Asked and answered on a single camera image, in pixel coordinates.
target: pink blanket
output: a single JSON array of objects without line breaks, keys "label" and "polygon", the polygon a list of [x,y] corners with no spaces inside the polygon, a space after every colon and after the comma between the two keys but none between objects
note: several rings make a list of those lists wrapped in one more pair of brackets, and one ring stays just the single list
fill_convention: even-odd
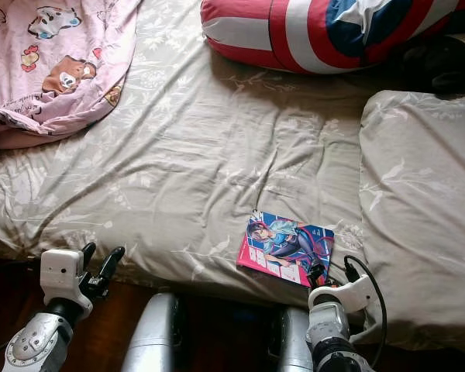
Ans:
[{"label": "pink blanket", "polygon": [[0,0],[0,149],[63,139],[117,104],[140,0]]}]

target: comic book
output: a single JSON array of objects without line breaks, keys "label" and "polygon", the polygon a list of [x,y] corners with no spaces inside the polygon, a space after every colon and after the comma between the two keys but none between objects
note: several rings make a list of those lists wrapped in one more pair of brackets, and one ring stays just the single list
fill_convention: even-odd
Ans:
[{"label": "comic book", "polygon": [[323,285],[333,242],[332,230],[254,211],[236,264],[310,287],[307,274],[313,263],[319,263],[324,271],[317,285]]}]

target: bed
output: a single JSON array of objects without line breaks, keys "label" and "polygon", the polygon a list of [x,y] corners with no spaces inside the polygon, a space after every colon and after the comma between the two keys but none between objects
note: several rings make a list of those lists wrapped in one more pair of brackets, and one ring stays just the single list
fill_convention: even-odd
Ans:
[{"label": "bed", "polygon": [[[236,268],[258,208],[333,229],[339,281],[346,254],[368,262],[390,344],[465,351],[465,97],[238,64],[208,47],[200,1],[139,6],[113,111],[0,151],[0,257],[94,241],[96,265],[122,245],[121,281],[305,306],[305,289]],[[377,340],[379,314],[356,341]]]}]

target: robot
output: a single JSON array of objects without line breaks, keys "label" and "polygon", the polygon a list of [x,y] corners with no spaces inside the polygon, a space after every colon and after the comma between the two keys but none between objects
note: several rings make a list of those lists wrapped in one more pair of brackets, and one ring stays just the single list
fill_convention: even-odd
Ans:
[{"label": "robot", "polygon": [[89,243],[81,251],[55,249],[41,255],[40,285],[46,307],[12,337],[2,372],[57,372],[62,367],[75,324],[90,315],[92,301],[107,296],[125,253],[124,247],[115,248],[98,275],[92,276],[86,266],[95,249]]},{"label": "robot", "polygon": [[[115,248],[103,261],[98,275],[92,276],[86,266],[95,248],[94,243],[89,243],[81,251],[55,249],[42,254],[40,285],[46,307],[12,337],[2,372],[60,370],[75,324],[90,315],[96,298],[107,296],[109,281],[125,252],[123,247]],[[279,372],[373,372],[350,343],[346,314],[379,298],[385,324],[384,300],[366,268],[369,275],[360,276],[346,258],[345,264],[350,282],[337,288],[316,288],[322,271],[321,267],[312,267],[308,313],[287,308],[282,314]],[[181,338],[180,319],[180,302],[175,294],[154,295],[139,319],[122,372],[172,372],[174,351]]]}]

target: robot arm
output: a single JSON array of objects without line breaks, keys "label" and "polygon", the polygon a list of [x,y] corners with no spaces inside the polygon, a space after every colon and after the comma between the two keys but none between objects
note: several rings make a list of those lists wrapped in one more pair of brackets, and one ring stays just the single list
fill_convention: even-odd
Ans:
[{"label": "robot arm", "polygon": [[[368,275],[359,275],[345,257],[346,276],[350,283],[342,287],[320,287],[308,296],[308,330],[305,340],[310,349],[314,372],[373,372],[368,362],[350,343],[350,326],[346,314],[366,308],[379,298],[385,319],[385,304],[381,291],[370,271],[356,257]],[[319,274],[313,270],[313,277]]]},{"label": "robot arm", "polygon": [[75,324],[88,317],[92,301],[108,294],[124,248],[115,248],[104,260],[97,276],[85,271],[96,245],[81,252],[48,250],[41,256],[40,284],[46,305],[24,329],[10,340],[2,372],[57,372],[67,357]]}]

